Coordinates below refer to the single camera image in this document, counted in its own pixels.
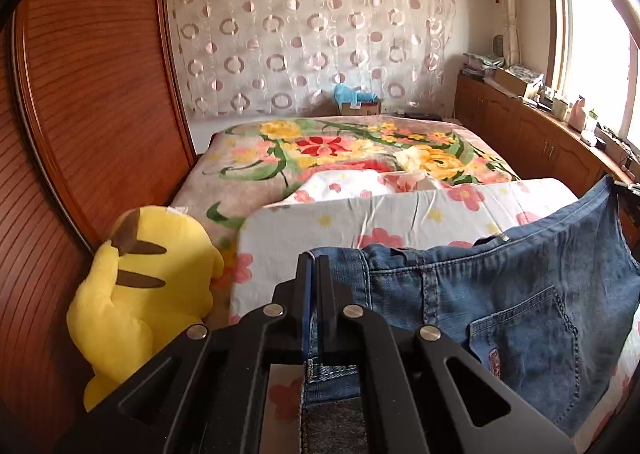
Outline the blue denim jeans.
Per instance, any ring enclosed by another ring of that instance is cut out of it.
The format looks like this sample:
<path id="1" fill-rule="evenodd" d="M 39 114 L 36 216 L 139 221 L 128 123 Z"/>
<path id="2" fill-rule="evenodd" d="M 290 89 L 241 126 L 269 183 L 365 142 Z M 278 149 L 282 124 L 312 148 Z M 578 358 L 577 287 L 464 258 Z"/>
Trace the blue denim jeans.
<path id="1" fill-rule="evenodd" d="M 566 434 L 608 388 L 639 304 L 610 179 L 548 217 L 468 247 L 317 248 L 357 304 L 433 325 Z"/>

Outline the white strawberry print quilt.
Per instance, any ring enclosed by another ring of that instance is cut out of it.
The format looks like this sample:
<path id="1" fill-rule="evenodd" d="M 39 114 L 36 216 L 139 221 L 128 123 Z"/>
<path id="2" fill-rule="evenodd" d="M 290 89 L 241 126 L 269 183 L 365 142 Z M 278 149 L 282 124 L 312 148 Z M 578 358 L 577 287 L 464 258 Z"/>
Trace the white strawberry print quilt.
<path id="1" fill-rule="evenodd" d="M 238 249 L 252 258 L 253 278 L 233 285 L 232 318 L 266 304 L 276 285 L 292 278 L 302 252 L 369 245 L 414 250 L 468 247 L 548 217 L 585 195 L 574 195 L 554 179 L 472 185 L 469 193 L 425 182 L 413 192 L 396 193 L 388 186 L 371 197 L 331 196 L 328 183 L 326 179 L 309 180 L 321 197 L 318 202 L 286 200 L 248 218 Z M 578 452 L 588 450 L 620 407 L 638 363 L 639 305 L 608 388 L 576 434 L 568 434 Z"/>

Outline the yellow Pikachu plush toy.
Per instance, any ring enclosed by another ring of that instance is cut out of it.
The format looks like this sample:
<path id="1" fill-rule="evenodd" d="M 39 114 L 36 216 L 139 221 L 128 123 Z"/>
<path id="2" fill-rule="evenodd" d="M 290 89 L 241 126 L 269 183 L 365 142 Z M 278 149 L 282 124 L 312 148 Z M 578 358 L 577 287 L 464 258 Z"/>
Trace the yellow Pikachu plush toy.
<path id="1" fill-rule="evenodd" d="M 98 248 L 66 313 L 70 338 L 93 376 L 91 411 L 213 307 L 209 285 L 224 258 L 198 220 L 170 207 L 122 214 Z"/>

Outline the pink floral blanket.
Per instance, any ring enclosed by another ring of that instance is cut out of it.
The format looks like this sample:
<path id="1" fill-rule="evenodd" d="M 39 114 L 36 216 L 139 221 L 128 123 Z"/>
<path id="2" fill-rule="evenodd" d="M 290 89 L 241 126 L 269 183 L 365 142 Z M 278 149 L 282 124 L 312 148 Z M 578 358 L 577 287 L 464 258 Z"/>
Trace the pink floral blanket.
<path id="1" fill-rule="evenodd" d="M 511 182 L 510 165 L 472 131 L 451 122 L 394 116 L 270 119 L 228 128 L 186 177 L 171 205 L 198 220 L 224 258 L 210 283 L 207 323 L 231 321 L 231 289 L 253 278 L 238 234 L 273 203 L 318 202 L 308 182 L 326 179 L 331 196 L 371 197 L 384 188 L 413 190 L 423 178 L 469 193 L 474 184 Z"/>

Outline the cardboard box with blue items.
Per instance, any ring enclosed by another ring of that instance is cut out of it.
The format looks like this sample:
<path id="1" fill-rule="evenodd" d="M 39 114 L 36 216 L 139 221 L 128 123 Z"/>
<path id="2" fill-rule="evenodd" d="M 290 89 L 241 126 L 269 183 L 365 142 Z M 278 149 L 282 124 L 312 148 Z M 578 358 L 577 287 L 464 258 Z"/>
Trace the cardboard box with blue items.
<path id="1" fill-rule="evenodd" d="M 333 97 L 342 116 L 380 114 L 380 99 L 375 93 L 352 89 L 346 84 L 337 84 L 333 90 Z"/>

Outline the wooden sideboard cabinet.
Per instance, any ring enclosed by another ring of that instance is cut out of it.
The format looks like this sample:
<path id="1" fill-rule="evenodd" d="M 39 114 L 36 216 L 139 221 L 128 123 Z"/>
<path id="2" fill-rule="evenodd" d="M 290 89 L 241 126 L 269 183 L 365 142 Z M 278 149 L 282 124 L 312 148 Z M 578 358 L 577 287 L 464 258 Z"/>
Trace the wooden sideboard cabinet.
<path id="1" fill-rule="evenodd" d="M 620 165 L 582 142 L 573 129 L 483 81 L 458 76 L 454 114 L 522 179 L 555 178 L 577 196 L 606 174 L 634 183 Z"/>

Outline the stack of papers on cabinet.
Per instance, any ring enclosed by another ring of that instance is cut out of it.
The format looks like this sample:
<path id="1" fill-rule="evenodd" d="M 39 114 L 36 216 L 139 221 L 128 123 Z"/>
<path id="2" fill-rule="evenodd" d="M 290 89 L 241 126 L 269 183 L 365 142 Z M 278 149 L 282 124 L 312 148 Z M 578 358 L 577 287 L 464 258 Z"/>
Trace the stack of papers on cabinet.
<path id="1" fill-rule="evenodd" d="M 495 73 L 495 70 L 504 65 L 504 58 L 495 55 L 481 55 L 476 53 L 465 52 L 463 55 L 463 63 L 461 73 L 466 76 L 484 79 Z"/>

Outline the brown louvered wardrobe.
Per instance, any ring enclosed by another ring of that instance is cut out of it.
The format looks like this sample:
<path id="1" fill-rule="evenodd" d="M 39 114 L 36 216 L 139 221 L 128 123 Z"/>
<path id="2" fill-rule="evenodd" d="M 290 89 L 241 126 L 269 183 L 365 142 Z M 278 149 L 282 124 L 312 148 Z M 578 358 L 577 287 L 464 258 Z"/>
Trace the brown louvered wardrobe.
<path id="1" fill-rule="evenodd" d="M 165 0 L 1 0 L 3 452 L 50 452 L 81 414 L 70 300 L 117 217 L 194 160 Z"/>

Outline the pink circle patterned curtain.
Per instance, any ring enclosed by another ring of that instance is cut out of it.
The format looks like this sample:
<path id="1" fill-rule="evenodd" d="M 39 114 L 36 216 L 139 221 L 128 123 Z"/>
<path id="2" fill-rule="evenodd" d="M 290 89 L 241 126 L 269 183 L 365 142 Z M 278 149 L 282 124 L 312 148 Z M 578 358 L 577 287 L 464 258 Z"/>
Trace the pink circle patterned curtain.
<path id="1" fill-rule="evenodd" d="M 436 107 L 454 0 L 168 0 L 193 118 L 307 115 L 338 87 L 386 110 Z"/>

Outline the cardboard box on cabinet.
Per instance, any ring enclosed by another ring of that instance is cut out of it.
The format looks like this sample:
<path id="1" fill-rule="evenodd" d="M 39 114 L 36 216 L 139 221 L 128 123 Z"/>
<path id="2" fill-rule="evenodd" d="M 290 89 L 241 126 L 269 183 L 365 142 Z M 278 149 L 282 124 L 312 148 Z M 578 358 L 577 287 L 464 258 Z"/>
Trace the cardboard box on cabinet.
<path id="1" fill-rule="evenodd" d="M 511 65 L 508 68 L 496 68 L 492 79 L 516 96 L 533 99 L 544 83 L 544 74 L 521 65 Z"/>

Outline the pink bottle on cabinet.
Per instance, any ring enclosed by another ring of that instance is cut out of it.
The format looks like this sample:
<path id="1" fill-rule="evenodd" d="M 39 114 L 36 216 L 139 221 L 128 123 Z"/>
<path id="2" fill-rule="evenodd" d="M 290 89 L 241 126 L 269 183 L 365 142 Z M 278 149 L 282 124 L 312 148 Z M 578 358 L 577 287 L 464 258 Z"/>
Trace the pink bottle on cabinet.
<path id="1" fill-rule="evenodd" d="M 586 100 L 583 96 L 578 96 L 575 103 L 572 105 L 570 109 L 570 118 L 568 118 L 568 125 L 570 128 L 574 129 L 577 132 L 582 132 L 586 126 L 586 111 L 585 111 Z"/>

